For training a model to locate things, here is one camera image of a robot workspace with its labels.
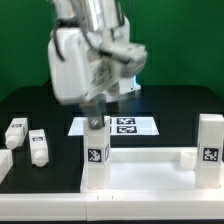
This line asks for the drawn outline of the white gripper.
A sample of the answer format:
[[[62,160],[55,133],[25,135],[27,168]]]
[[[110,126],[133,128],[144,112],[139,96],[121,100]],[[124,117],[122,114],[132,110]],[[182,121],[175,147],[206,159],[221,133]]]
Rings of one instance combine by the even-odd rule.
[[[64,60],[58,57],[54,41],[50,40],[48,58],[55,97],[64,105],[81,103],[79,107],[89,128],[102,129],[106,104],[96,96],[143,70],[147,60],[145,46],[116,40],[106,47],[112,51],[109,58],[96,54],[79,28],[60,28],[56,35]]]

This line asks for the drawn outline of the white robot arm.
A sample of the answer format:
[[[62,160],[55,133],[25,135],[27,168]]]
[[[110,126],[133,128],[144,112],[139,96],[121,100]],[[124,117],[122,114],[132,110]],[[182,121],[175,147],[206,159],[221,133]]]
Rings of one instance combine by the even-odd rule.
[[[78,104],[89,127],[105,126],[99,100],[119,98],[119,84],[139,74],[146,48],[129,40],[119,0],[51,0],[57,20],[48,44],[51,81],[63,105]]]

